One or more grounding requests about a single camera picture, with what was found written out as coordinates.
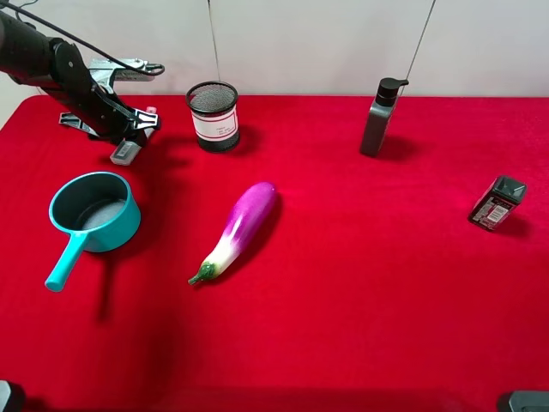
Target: green calyx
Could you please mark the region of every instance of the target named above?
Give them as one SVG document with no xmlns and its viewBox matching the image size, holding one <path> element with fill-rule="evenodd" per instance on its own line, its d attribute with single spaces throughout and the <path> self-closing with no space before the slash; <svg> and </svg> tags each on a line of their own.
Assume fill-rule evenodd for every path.
<svg viewBox="0 0 549 412">
<path fill-rule="evenodd" d="M 198 273 L 189 279 L 189 284 L 194 285 L 198 281 L 211 281 L 215 278 L 215 265 L 204 263 L 198 270 Z"/>
</svg>

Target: bottle cap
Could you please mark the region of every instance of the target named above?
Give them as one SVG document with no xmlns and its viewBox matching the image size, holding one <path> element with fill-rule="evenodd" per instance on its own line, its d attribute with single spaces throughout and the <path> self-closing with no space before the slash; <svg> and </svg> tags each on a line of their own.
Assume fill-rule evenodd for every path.
<svg viewBox="0 0 549 412">
<path fill-rule="evenodd" d="M 392 77 L 385 77 L 379 82 L 377 88 L 376 103 L 381 106 L 393 106 L 398 96 L 398 90 L 408 85 L 408 80 L 396 80 Z"/>
</svg>

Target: purple eggplant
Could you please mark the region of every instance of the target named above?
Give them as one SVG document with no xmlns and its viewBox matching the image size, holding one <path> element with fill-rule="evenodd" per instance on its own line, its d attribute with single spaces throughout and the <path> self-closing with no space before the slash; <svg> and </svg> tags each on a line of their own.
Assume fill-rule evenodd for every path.
<svg viewBox="0 0 549 412">
<path fill-rule="evenodd" d="M 253 185 L 235 203 L 221 239 L 204 259 L 198 273 L 189 279 L 192 285 L 198 281 L 216 278 L 238 257 L 250 243 L 276 201 L 275 186 L 269 182 Z"/>
</svg>

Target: red tablecloth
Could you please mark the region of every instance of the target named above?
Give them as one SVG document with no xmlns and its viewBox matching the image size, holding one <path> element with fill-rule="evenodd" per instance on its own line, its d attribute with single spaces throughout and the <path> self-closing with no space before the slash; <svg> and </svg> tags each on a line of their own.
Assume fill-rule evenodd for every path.
<svg viewBox="0 0 549 412">
<path fill-rule="evenodd" d="M 244 96 L 227 154 L 198 148 L 183 97 L 127 101 L 164 125 L 130 167 L 45 96 L 0 133 L 0 379 L 31 407 L 489 412 L 549 389 L 549 100 L 403 98 L 378 159 L 359 154 L 371 98 Z M 49 202 L 97 170 L 129 180 L 142 225 L 54 294 Z M 528 194 L 488 233 L 467 215 L 499 174 Z M 281 204 L 190 287 L 260 180 Z"/>
</svg>

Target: gray bottle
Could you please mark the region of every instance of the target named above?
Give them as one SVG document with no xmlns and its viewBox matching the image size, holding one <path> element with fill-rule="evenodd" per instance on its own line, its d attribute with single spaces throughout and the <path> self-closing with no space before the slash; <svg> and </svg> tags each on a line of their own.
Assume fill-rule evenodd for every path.
<svg viewBox="0 0 549 412">
<path fill-rule="evenodd" d="M 383 144 L 391 115 L 395 110 L 399 88 L 407 84 L 408 80 L 396 80 L 392 77 L 385 77 L 379 82 L 376 99 L 371 104 L 362 144 L 360 145 L 360 153 L 363 155 L 377 156 L 377 152 Z"/>
</svg>

